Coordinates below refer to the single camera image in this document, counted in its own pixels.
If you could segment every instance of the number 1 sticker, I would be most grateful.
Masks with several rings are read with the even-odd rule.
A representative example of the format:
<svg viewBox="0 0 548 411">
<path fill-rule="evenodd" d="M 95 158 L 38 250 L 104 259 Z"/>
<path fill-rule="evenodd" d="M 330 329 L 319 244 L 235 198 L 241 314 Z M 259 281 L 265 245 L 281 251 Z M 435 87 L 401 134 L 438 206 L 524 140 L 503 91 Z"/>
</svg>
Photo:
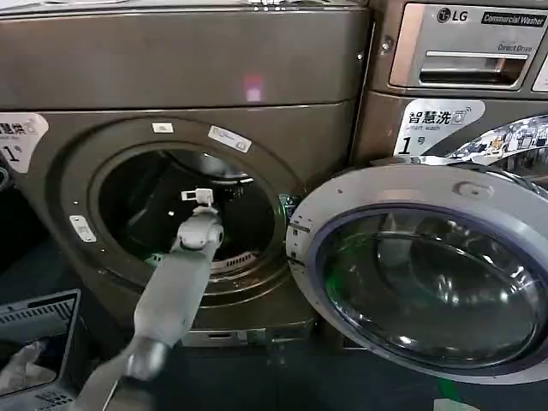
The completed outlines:
<svg viewBox="0 0 548 411">
<path fill-rule="evenodd" d="M 0 152 L 14 171 L 28 172 L 34 149 L 49 127 L 37 113 L 0 113 Z"/>
<path fill-rule="evenodd" d="M 403 113 L 395 156 L 421 156 L 485 112 L 481 100 L 417 98 Z"/>
</svg>

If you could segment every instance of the door glass window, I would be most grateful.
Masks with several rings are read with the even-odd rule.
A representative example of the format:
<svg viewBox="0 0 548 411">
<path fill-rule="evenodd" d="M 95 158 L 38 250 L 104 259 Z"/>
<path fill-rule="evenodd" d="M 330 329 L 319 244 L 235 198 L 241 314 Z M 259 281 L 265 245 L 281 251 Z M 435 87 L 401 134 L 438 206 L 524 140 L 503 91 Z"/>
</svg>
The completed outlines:
<svg viewBox="0 0 548 411">
<path fill-rule="evenodd" d="M 545 287 L 527 257 L 440 213 L 358 217 L 327 235 L 315 263 L 359 333 L 436 366 L 514 359 L 546 320 Z"/>
</svg>

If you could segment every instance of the lg logo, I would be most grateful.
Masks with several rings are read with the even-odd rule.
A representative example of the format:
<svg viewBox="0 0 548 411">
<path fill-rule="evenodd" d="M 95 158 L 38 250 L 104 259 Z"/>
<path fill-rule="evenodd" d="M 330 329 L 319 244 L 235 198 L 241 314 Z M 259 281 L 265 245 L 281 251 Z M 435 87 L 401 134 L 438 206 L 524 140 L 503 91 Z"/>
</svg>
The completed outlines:
<svg viewBox="0 0 548 411">
<path fill-rule="evenodd" d="M 468 20 L 467 11 L 451 11 L 447 7 L 444 7 L 438 11 L 438 21 L 440 23 L 446 23 L 447 21 L 466 21 Z"/>
</svg>

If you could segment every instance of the washer door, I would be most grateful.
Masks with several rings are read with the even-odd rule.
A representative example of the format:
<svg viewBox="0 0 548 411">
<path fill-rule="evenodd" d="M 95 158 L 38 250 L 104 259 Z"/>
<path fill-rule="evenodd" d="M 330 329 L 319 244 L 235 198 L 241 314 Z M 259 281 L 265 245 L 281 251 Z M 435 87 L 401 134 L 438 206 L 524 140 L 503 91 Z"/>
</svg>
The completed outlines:
<svg viewBox="0 0 548 411">
<path fill-rule="evenodd" d="M 482 384 L 548 378 L 548 200 L 455 166 L 334 178 L 296 209 L 291 270 L 341 333 L 416 370 Z"/>
</svg>

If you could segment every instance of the gray basket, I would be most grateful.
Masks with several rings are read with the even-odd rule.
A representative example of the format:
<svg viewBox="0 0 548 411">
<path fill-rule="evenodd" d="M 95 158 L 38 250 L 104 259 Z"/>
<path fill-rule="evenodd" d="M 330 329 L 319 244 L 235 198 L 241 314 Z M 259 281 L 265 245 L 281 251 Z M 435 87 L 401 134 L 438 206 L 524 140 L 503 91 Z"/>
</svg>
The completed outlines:
<svg viewBox="0 0 548 411">
<path fill-rule="evenodd" d="M 31 350 L 34 354 L 39 352 L 33 364 L 18 368 L 26 371 L 16 387 L 12 385 L 17 374 L 4 373 L 4 382 L 10 381 L 11 388 L 2 388 L 1 411 L 69 408 L 84 381 L 89 358 L 86 333 L 78 316 L 79 305 L 80 291 L 71 290 L 0 306 L 0 340 L 15 349 L 33 343 L 41 348 Z M 7 363 L 14 358 L 14 355 L 0 358 L 0 367 L 6 371 Z M 41 370 L 36 375 L 42 379 L 33 376 L 29 369 Z"/>
</svg>

